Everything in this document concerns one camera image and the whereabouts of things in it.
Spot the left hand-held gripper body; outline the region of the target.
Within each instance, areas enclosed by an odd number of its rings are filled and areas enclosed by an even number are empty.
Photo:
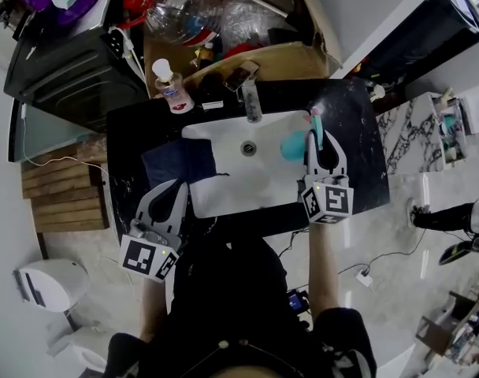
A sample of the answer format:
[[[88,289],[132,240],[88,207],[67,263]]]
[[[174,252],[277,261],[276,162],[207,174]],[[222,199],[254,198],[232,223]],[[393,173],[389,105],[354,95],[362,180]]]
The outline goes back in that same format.
[[[122,235],[118,265],[128,272],[163,283],[180,256],[181,244],[178,235],[153,229],[133,219],[129,233]]]

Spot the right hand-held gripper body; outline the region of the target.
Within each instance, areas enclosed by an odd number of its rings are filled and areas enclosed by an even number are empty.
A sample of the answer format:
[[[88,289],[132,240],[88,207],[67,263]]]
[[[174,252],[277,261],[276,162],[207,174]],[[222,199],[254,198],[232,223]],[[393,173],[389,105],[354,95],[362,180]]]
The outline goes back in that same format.
[[[311,224],[336,224],[352,215],[354,189],[346,175],[303,178],[300,194]]]

